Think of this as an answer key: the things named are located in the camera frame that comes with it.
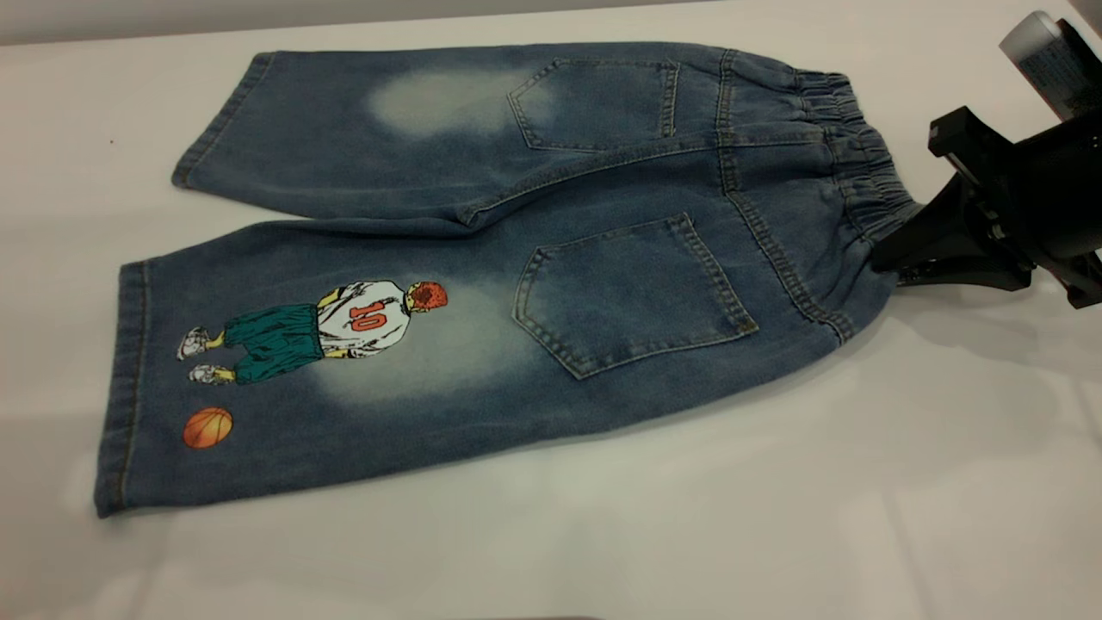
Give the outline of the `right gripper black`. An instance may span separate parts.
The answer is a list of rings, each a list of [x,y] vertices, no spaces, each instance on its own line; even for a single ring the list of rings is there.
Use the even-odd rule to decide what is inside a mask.
[[[1017,291],[1044,270],[1082,309],[1099,303],[1099,111],[1012,142],[966,107],[937,118],[929,150],[957,176],[871,250],[897,286]]]

